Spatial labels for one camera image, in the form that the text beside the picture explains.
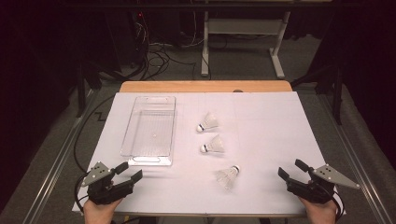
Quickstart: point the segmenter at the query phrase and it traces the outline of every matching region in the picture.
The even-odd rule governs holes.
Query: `hand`
[[[311,203],[304,198],[300,201],[306,208],[306,214],[312,224],[334,224],[335,214],[337,212],[337,205],[333,201],[328,201],[325,204]]]
[[[114,215],[114,210],[120,204],[122,199],[119,199],[110,204],[93,203],[88,200],[84,203],[84,218],[86,224],[109,224]]]

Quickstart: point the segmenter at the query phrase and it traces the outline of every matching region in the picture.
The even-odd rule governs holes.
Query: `cable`
[[[197,35],[197,20],[196,20],[195,11],[192,12],[192,15],[193,15],[193,17],[194,17],[194,36],[193,36],[192,41],[191,41],[191,43],[190,43],[189,45],[187,45],[187,46],[181,46],[181,47],[183,47],[183,48],[188,48],[188,47],[193,46],[194,41],[195,41],[195,37],[196,37],[196,35]]]
[[[171,56],[169,56],[169,54],[166,53],[165,47],[163,47],[163,53],[168,57],[169,61],[172,61],[172,62],[175,62],[175,63],[180,63],[180,64],[192,65],[191,78],[192,78],[192,80],[194,80],[194,71],[195,71],[196,63],[183,63],[183,62],[180,62],[178,60],[175,60],[175,59],[171,58]]]
[[[335,191],[334,193],[338,195],[338,198],[339,198],[340,201],[341,201],[341,205],[343,205],[343,210],[341,211],[340,217],[338,218],[338,219],[340,219],[340,218],[344,215],[344,212],[345,212],[345,210],[346,210],[346,207],[345,207],[345,205],[344,205],[344,201],[343,201],[343,199],[341,198],[340,194],[338,194],[336,191]]]
[[[207,65],[207,73],[209,74],[209,80],[212,80],[212,72],[210,71],[209,63],[205,60],[203,54],[201,54],[201,57],[204,60],[204,62],[206,63],[206,65]]]
[[[81,128],[78,130],[77,133],[77,137],[76,137],[76,141],[74,143],[73,146],[73,156],[76,162],[76,165],[78,166],[78,168],[83,172],[86,173],[86,170],[81,166],[81,164],[78,162],[78,158],[77,158],[77,143],[78,143],[78,139],[81,136],[82,130],[85,127],[85,124],[87,123],[87,121],[90,119],[91,115],[96,111],[97,108],[99,108],[99,106],[103,105],[106,101],[110,100],[111,98],[113,98],[115,95],[112,95],[108,98],[106,98],[104,101],[102,101],[99,105],[97,105],[92,111],[91,113],[88,115],[88,117],[84,120],[84,123],[82,124]]]
[[[81,211],[82,214],[84,214],[84,208],[82,207],[82,205],[81,205],[81,203],[80,203],[80,200],[83,199],[83,198],[85,198],[85,197],[87,197],[88,195],[85,196],[85,197],[83,197],[83,198],[81,198],[81,199],[79,199],[79,198],[78,198],[78,187],[79,187],[79,184],[81,183],[81,181],[82,181],[82,180],[84,179],[84,177],[87,176],[87,175],[88,175],[88,173],[85,173],[84,175],[82,175],[82,176],[79,177],[78,181],[76,182],[75,190],[74,190],[75,202],[76,202],[76,205],[77,205],[78,208],[79,208],[79,211]]]
[[[85,195],[84,197],[78,199],[78,201],[81,202],[81,200],[83,200],[83,199],[85,199],[85,198],[88,198],[88,195]]]
[[[202,44],[203,42],[204,42],[204,39],[202,38],[202,40],[200,40],[198,43],[191,44],[191,45],[188,45],[188,46],[181,46],[181,47],[182,48],[194,47],[194,46],[198,46],[198,45]]]
[[[344,214],[344,211],[345,211],[343,200],[341,199],[340,195],[337,193],[338,197],[340,198],[341,202],[343,203],[343,209],[341,210],[340,203],[338,203],[337,200],[335,200],[335,198],[330,194],[329,191],[327,191],[325,188],[323,188],[319,184],[316,184],[316,186],[319,187],[320,189],[322,189],[324,192],[326,192],[326,194],[329,195],[329,197],[332,197],[332,201],[335,203],[335,206],[337,206],[337,213],[335,214],[335,222],[337,222],[341,218],[341,216]]]

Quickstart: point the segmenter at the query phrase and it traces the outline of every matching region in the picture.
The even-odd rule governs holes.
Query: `metal rail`
[[[332,125],[334,126],[335,130],[337,131],[338,135],[340,136],[340,141],[344,145],[344,152],[346,154],[346,159],[348,160],[350,167],[352,168],[352,172],[358,179],[359,184],[361,185],[361,189],[366,197],[366,200],[372,211],[380,224],[392,224],[393,221],[390,218],[390,215],[385,208],[382,200],[380,199],[377,190],[370,180],[370,177],[364,170],[361,161],[359,160],[358,155],[356,154],[352,144],[349,142],[347,135],[341,125],[338,125],[332,116],[332,106],[330,105],[328,99],[325,95],[319,96],[319,101],[322,103],[323,107],[325,108],[328,116],[332,120]]]
[[[50,194],[52,193],[53,188],[58,180],[59,175],[61,174],[62,169],[64,168],[64,164],[67,161],[67,158],[72,151],[73,143],[76,140],[77,133],[81,129],[81,124],[86,119],[87,113],[92,108],[94,99],[96,98],[98,91],[92,91],[88,93],[87,96],[87,106],[85,110],[82,112],[81,117],[79,117],[68,135],[64,140],[64,144],[61,147],[61,150],[58,153],[54,163],[52,164],[49,173],[47,174],[43,184],[41,185],[40,191],[37,193],[35,197],[35,201],[32,203],[32,206],[29,209],[23,223],[37,223],[38,219],[40,218],[41,212],[44,209],[44,206],[47,203]]]

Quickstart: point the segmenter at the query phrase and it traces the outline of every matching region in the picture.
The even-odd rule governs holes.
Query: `dark background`
[[[326,35],[323,26],[330,22],[328,15],[294,13],[285,37],[313,34],[323,38],[311,68],[331,60],[341,62],[345,84],[357,108],[396,167],[396,34],[395,7],[391,4],[373,0],[366,1],[361,9],[340,11]],[[171,14],[151,12],[148,17],[153,31],[177,43],[179,31],[191,34],[191,27],[186,25],[191,22],[186,20],[192,17],[189,13]],[[197,13],[197,20],[202,16]],[[159,26],[158,21],[167,25]],[[48,0],[0,3],[2,209],[51,123],[67,108],[68,95],[76,87],[79,60],[118,66],[114,41],[105,23],[103,13],[83,16]]]

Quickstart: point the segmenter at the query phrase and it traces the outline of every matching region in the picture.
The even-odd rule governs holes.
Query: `robotic arm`
[[[338,173],[329,164],[321,166],[318,169],[314,169],[309,167],[303,161],[296,160],[295,165],[302,171],[308,172],[311,177],[311,181],[308,184],[290,178],[289,174],[280,167],[277,173],[286,181],[287,190],[289,192],[302,197],[311,203],[326,203],[329,200],[332,200],[335,184],[353,189],[360,188],[358,184]]]
[[[113,185],[113,177],[128,169],[128,162],[124,162],[114,169],[108,169],[100,161],[97,162],[83,180],[81,186],[88,186],[88,196],[96,204],[108,204],[120,198],[125,198],[134,192],[134,184],[142,177],[142,170],[131,176],[130,180]]]

